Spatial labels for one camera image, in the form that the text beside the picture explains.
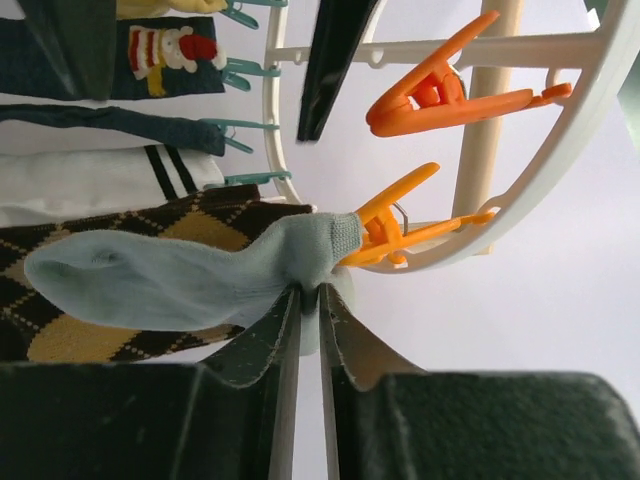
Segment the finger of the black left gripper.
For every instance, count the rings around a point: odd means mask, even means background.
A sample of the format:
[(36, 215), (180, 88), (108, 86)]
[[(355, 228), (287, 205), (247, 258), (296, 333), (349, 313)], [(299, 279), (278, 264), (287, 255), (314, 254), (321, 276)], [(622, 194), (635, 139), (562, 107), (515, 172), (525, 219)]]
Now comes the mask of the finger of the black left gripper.
[(376, 0), (322, 0), (308, 57), (297, 140), (320, 139)]
[(65, 89), (75, 99), (110, 98), (116, 57), (111, 0), (22, 0), (25, 23)]

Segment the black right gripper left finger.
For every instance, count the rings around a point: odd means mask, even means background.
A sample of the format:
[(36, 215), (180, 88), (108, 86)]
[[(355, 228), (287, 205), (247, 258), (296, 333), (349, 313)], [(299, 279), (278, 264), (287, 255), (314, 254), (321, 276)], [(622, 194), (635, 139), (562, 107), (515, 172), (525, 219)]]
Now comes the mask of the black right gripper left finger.
[(300, 294), (197, 363), (1, 367), (5, 479), (288, 479)]

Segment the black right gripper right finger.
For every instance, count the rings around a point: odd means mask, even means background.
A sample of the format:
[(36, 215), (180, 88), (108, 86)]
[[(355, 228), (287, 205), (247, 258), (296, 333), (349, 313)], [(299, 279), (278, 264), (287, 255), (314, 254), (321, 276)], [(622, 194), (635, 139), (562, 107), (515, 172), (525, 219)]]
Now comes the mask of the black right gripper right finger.
[(332, 479), (635, 479), (639, 429), (582, 372), (429, 372), (319, 292)]

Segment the dark orange clothes peg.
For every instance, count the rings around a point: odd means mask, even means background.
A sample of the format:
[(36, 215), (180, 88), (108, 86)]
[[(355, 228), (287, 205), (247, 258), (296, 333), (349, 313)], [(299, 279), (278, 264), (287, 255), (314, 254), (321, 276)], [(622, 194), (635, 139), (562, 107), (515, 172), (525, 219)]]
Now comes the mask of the dark orange clothes peg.
[(393, 137), (466, 125), (569, 97), (569, 83), (553, 85), (539, 95), (521, 89), (471, 100), (466, 97), (448, 60), (498, 17), (496, 10), (480, 15), (387, 90), (366, 114), (371, 132), (378, 137)]

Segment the grey sock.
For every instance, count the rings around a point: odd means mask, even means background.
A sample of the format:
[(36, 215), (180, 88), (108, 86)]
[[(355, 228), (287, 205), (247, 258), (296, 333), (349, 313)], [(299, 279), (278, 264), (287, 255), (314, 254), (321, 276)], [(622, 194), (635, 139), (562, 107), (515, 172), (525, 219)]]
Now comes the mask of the grey sock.
[(32, 287), (70, 316), (101, 327), (195, 332), (250, 327), (288, 286), (353, 291), (340, 261), (362, 245), (355, 213), (286, 216), (229, 252), (114, 230), (74, 233), (29, 254)]

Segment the white round clip hanger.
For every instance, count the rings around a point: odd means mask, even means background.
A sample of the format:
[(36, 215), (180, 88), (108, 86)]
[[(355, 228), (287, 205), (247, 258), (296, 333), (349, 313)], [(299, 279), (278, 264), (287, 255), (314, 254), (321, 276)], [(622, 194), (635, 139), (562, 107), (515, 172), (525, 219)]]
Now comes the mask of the white round clip hanger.
[[(406, 65), (410, 72), (456, 34), (444, 32), (456, 7), (452, 1), (377, 2), (350, 66)], [(275, 2), (269, 10), (264, 63), (272, 69), (285, 63), (308, 65), (312, 42), (297, 47), (285, 42), (288, 10), (286, 1)], [(493, 181), (489, 198), (476, 212), (494, 211), (488, 223), (465, 225), (409, 247), (403, 251), (407, 262), (400, 266), (383, 260), (349, 268), (403, 275), (488, 253), (549, 194), (598, 128), (638, 54), (639, 5), (610, 1), (600, 24), (586, 31), (532, 35), (519, 31), (508, 37), (483, 32), (448, 60), (469, 100), (479, 98), (470, 94), (474, 67), (511, 68), (507, 92), (531, 89), (539, 95), (553, 85), (569, 83), (572, 94), (498, 116), (502, 130)]]

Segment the yellow sock on hanger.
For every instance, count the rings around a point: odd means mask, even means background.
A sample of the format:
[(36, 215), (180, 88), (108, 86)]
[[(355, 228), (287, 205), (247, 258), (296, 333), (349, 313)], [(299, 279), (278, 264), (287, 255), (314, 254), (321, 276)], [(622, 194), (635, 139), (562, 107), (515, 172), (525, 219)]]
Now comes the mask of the yellow sock on hanger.
[(116, 18), (157, 18), (170, 10), (183, 13), (211, 14), (228, 8), (226, 0), (117, 0)]

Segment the black sock on hanger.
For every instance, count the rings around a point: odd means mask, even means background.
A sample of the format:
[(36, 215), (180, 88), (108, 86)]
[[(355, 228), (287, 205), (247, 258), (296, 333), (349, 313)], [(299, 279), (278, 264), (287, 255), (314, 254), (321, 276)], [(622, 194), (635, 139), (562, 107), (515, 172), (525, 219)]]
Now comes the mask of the black sock on hanger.
[(119, 107), (9, 104), (1, 106), (1, 121), (16, 120), (59, 129), (85, 127), (114, 130), (153, 140), (176, 149), (222, 157), (225, 135), (203, 120), (150, 115)]

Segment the navy character sock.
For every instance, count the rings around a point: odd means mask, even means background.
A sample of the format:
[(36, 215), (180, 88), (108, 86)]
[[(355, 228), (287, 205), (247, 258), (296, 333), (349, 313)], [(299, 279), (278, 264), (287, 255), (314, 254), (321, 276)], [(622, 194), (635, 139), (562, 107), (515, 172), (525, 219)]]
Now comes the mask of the navy character sock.
[[(225, 63), (210, 17), (119, 20), (110, 98), (223, 93), (220, 70)], [(1, 20), (1, 91), (73, 99), (23, 20)]]

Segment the white black striped sock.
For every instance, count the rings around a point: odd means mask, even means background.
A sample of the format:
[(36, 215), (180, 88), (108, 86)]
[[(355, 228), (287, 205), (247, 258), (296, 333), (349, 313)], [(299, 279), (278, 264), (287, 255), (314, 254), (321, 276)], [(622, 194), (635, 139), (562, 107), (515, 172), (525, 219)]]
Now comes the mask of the white black striped sock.
[(223, 182), (212, 155), (171, 146), (3, 155), (1, 225), (155, 207)]

